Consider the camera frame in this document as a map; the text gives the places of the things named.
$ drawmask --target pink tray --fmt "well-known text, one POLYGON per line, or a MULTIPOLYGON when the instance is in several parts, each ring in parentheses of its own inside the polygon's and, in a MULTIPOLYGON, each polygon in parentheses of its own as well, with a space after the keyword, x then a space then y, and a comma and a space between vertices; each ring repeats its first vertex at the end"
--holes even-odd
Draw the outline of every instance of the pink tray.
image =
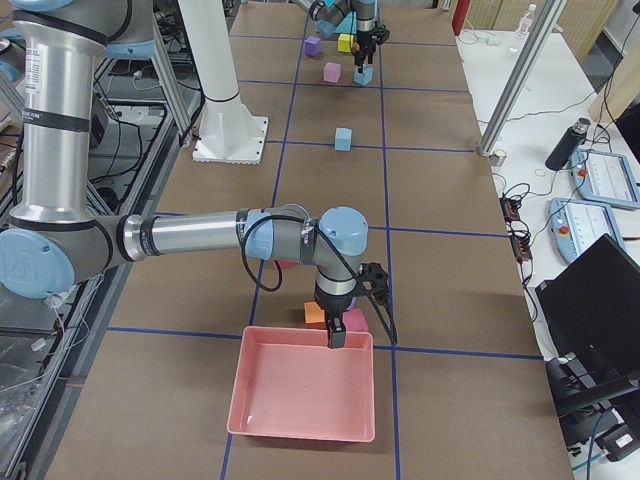
POLYGON ((245 328, 227 430, 371 442, 373 338, 349 332, 344 348, 331 350, 325 331, 245 328))

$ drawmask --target white table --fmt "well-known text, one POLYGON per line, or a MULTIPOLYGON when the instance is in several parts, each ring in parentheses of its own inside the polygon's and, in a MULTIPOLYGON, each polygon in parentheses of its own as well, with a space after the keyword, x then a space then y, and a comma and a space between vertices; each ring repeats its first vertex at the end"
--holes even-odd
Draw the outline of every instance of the white table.
MULTIPOLYGON (((484 131, 486 127, 484 122, 488 121, 493 113, 515 64, 517 53, 510 52, 508 48, 512 42, 512 32, 475 31, 475 34, 479 38, 477 43, 472 43, 474 42, 472 35, 463 33, 462 42, 460 38, 458 39, 458 49, 469 90, 473 95, 476 116, 480 121, 481 130, 484 131)), ((590 93, 593 93, 593 88, 564 39, 560 34, 552 34, 509 118, 530 112, 562 110, 583 100, 590 93)), ((527 182, 534 192, 547 193, 550 190, 554 174, 545 168, 544 161, 565 130, 575 123, 578 117, 589 118, 588 108, 595 98, 593 94, 584 103, 563 113, 527 117, 506 124, 496 148, 505 150, 508 158, 501 168, 494 168, 493 171, 506 179, 507 188, 518 182, 527 182)), ((608 131, 611 134, 613 151, 627 156, 636 181, 640 181, 640 165, 615 125, 609 127, 608 131)), ((593 131, 590 130, 588 138, 592 138, 592 135, 593 131)), ((601 150, 606 151, 607 147, 603 145, 601 150)), ((503 191, 503 185, 502 180, 496 177, 498 193, 503 191)), ((567 198, 574 189, 575 184, 571 175, 567 171, 561 171, 556 176, 550 195, 526 197, 520 216, 528 224, 532 233, 539 231, 549 218, 548 207, 551 199, 567 198)), ((624 237, 640 237, 640 211, 614 209, 614 214, 624 237)), ((640 241, 627 242, 626 248, 631 257, 640 263, 640 241)), ((534 272, 530 282, 532 289, 543 280, 555 278, 566 268, 548 227, 537 236, 532 253, 534 258, 534 272)), ((529 265, 525 264, 525 274, 529 273, 529 268, 529 265)), ((551 358, 555 349, 544 322, 536 322, 536 334, 543 355, 545 358, 551 358)), ((586 454, 572 459, 572 463, 578 465, 584 460, 586 460, 586 454)), ((606 460, 593 462, 591 479, 635 480, 638 478, 638 472, 640 472, 640 453, 636 452, 621 462, 611 463, 606 460)), ((585 469, 575 472, 575 476, 578 480, 585 478, 585 469)))

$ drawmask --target yellow block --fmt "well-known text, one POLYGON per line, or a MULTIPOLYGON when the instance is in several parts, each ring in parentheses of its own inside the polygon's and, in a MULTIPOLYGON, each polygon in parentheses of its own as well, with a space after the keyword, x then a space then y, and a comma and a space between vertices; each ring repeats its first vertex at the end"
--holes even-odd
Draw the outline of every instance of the yellow block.
POLYGON ((353 45, 353 35, 341 33, 338 37, 338 51, 343 53, 351 53, 351 45, 353 45))
POLYGON ((306 302, 304 304, 304 323, 324 324, 324 310, 316 302, 306 302))

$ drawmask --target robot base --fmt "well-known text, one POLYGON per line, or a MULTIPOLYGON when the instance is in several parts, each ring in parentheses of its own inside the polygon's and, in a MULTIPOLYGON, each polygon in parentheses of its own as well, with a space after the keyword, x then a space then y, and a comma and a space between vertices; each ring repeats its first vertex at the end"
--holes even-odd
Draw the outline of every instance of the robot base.
POLYGON ((196 162, 258 164, 267 137, 269 119, 254 117, 239 102, 230 110, 207 101, 200 140, 193 151, 196 162))

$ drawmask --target plastic water bottle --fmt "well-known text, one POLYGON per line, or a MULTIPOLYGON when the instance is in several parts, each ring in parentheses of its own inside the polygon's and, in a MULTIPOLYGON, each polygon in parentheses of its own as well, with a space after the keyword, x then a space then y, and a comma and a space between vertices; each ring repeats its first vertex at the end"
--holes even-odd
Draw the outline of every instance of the plastic water bottle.
POLYGON ((520 23, 518 23, 518 28, 516 28, 513 43, 509 47, 509 50, 511 52, 517 53, 524 46, 524 42, 526 42, 527 37, 529 36, 529 31, 531 30, 531 26, 533 25, 533 17, 534 17, 535 11, 536 11, 536 4, 532 3, 529 5, 529 9, 520 19, 520 23))

